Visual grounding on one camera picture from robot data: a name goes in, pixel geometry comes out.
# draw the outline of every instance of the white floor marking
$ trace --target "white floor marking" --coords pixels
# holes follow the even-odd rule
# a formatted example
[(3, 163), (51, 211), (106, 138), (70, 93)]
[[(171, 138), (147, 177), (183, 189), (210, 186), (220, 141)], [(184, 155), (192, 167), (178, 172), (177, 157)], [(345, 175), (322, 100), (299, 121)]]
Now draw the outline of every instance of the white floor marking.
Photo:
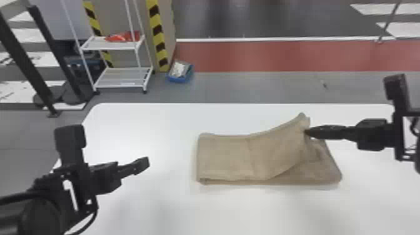
[(32, 18), (32, 16), (30, 15), (29, 12), (25, 11), (25, 12), (22, 12), (21, 14), (18, 14), (15, 17), (9, 19), (9, 21), (11, 21), (11, 22), (34, 21), (34, 19)]
[(12, 29), (20, 43), (45, 43), (43, 34), (39, 29)]
[(2, 6), (5, 6), (5, 5), (9, 4), (9, 3), (13, 3), (14, 1), (17, 1), (17, 0), (0, 0), (0, 8)]
[[(363, 15), (390, 14), (395, 4), (351, 4), (354, 9)], [(420, 3), (402, 3), (396, 14), (420, 14)]]
[[(178, 43), (222, 43), (222, 42), (264, 42), (264, 41), (373, 41), (378, 36), (348, 36), (348, 37), (214, 37), (214, 38), (181, 38)], [(386, 36), (384, 40), (395, 40)]]
[[(385, 27), (385, 22), (376, 23), (379, 27)], [(387, 32), (397, 38), (420, 37), (420, 22), (392, 22)]]
[[(31, 59), (35, 67), (58, 67), (59, 64), (50, 51), (43, 52), (27, 52), (27, 56)], [(6, 66), (13, 63), (12, 59), (8, 59), (9, 53), (0, 52), (0, 66)]]
[[(48, 86), (61, 86), (65, 81), (46, 81)], [(35, 90), (27, 81), (0, 82), (0, 103), (29, 103), (33, 102)], [(70, 106), (64, 103), (54, 105), (59, 110), (80, 110), (86, 103)]]

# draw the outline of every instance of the white shelf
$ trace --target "white shelf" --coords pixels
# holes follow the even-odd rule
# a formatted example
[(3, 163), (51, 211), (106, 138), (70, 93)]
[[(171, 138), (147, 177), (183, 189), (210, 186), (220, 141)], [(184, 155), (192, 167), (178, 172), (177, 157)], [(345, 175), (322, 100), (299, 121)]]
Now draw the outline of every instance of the white shelf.
[(83, 51), (126, 51), (138, 50), (144, 41), (144, 35), (136, 42), (108, 42), (105, 37), (91, 36), (82, 46)]
[(107, 67), (95, 82), (96, 88), (145, 88), (152, 67), (110, 68)]

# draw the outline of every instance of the black pole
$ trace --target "black pole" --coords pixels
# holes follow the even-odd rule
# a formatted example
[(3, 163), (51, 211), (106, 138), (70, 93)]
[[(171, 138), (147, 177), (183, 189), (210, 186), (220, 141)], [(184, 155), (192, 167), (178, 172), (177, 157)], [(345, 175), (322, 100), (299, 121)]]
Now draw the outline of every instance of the black pole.
[(379, 38), (377, 39), (378, 43), (382, 43), (382, 39), (386, 34), (386, 31), (388, 30), (389, 25), (392, 23), (392, 21), (394, 20), (395, 14), (397, 13), (397, 10), (399, 8), (399, 5), (401, 5), (401, 3), (403, 2), (403, 0), (397, 0), (397, 3), (394, 6), (394, 9), (392, 9), (391, 14), (389, 15), (385, 26), (384, 26), (384, 30), (382, 30), (381, 35), (379, 35)]
[(0, 12), (0, 41), (3, 43), (4, 48), (8, 51), (11, 57), (16, 62), (19, 69), (25, 75), (31, 86), (41, 98), (45, 106), (47, 106), (51, 117), (59, 116), (59, 112), (54, 108), (53, 101), (54, 95), (44, 82), (43, 77), (35, 68), (32, 61), (29, 59), (22, 45), (14, 36), (7, 21), (4, 19)]
[(56, 58), (58, 64), (60, 65), (64, 75), (67, 78), (67, 82), (70, 85), (71, 91), (66, 91), (66, 93), (72, 93), (74, 94), (74, 98), (70, 99), (72, 100), (73, 104), (81, 104), (85, 101), (88, 101), (91, 97), (91, 94), (86, 94), (86, 92), (82, 92), (79, 85), (77, 84), (72, 72), (67, 66), (67, 63), (64, 60), (64, 53), (62, 52), (61, 48), (57, 46), (53, 36), (49, 32), (49, 29), (43, 19), (43, 16), (41, 15), (41, 12), (39, 11), (38, 7), (35, 5), (31, 5), (27, 7), (27, 11), (31, 14), (32, 18), (34, 18), (35, 23), (37, 24), (39, 30), (41, 31), (42, 35), (45, 38), (45, 41), (47, 42), (48, 46), (51, 49), (51, 52), (54, 54), (54, 57)]

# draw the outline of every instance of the beige towel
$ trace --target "beige towel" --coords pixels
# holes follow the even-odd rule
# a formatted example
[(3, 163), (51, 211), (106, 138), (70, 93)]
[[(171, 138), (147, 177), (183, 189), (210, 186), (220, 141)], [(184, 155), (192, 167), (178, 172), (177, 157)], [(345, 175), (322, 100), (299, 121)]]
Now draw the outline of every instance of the beige towel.
[(197, 177), (203, 184), (323, 185), (341, 180), (324, 141), (304, 134), (303, 113), (268, 131), (239, 136), (201, 134)]

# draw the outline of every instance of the folded towel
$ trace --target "folded towel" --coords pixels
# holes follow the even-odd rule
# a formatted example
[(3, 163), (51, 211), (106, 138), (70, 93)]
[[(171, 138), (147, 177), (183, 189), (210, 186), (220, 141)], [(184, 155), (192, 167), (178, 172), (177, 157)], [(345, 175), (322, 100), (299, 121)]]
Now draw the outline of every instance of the folded towel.
[(341, 172), (324, 141), (304, 134), (309, 118), (293, 120), (255, 134), (198, 140), (197, 177), (203, 184), (324, 185), (341, 180)]

